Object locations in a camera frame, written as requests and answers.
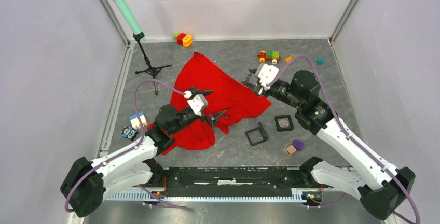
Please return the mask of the black square frame box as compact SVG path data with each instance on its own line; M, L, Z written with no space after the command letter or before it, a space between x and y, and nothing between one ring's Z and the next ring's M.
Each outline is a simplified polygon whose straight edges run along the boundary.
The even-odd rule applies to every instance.
M245 131L245 136L251 147L265 143L266 141L269 140L268 134L265 131L263 124L261 122L258 122L257 127Z

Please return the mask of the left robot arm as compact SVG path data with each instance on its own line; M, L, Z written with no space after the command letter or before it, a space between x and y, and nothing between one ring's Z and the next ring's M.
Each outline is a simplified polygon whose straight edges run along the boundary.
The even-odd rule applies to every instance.
M66 175L60 191L65 197L64 208L85 217L95 211L108 197L125 189L148 183L157 186L163 180L163 172L146 162L168 150L175 142L175 135L200 121L215 127L226 113L222 110L206 114L206 97L211 90L190 87L183 93L187 105L182 110L172 104L163 105L150 129L142 127L140 138L117 151L100 158L78 158Z

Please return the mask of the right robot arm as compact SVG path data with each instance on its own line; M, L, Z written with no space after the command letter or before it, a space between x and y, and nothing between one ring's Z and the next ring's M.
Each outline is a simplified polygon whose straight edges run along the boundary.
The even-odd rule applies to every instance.
M307 187L323 184L360 201L375 218L386 220L407 199L416 175L408 167L397 168L369 148L319 97L320 81L311 71L297 71L290 83L274 79L278 69L251 69L243 84L258 96L273 97L296 108L295 118L311 134L334 148L354 168L330 165L312 157L301 167L300 181Z

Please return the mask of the red garment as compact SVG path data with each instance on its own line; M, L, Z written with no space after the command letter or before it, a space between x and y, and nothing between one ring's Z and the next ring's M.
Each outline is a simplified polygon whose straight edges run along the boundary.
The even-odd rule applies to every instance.
M265 97L258 97L249 88L227 75L206 56L195 52L192 58L183 66L174 87L186 91L191 86L199 90L211 90L207 96L208 106L206 115L224 111L216 127L225 134L229 127L244 118L260 116L271 103ZM163 155L179 147L186 150L205 150L215 144L212 127L208 123L196 120L188 127L183 128L173 135L175 142L160 149Z

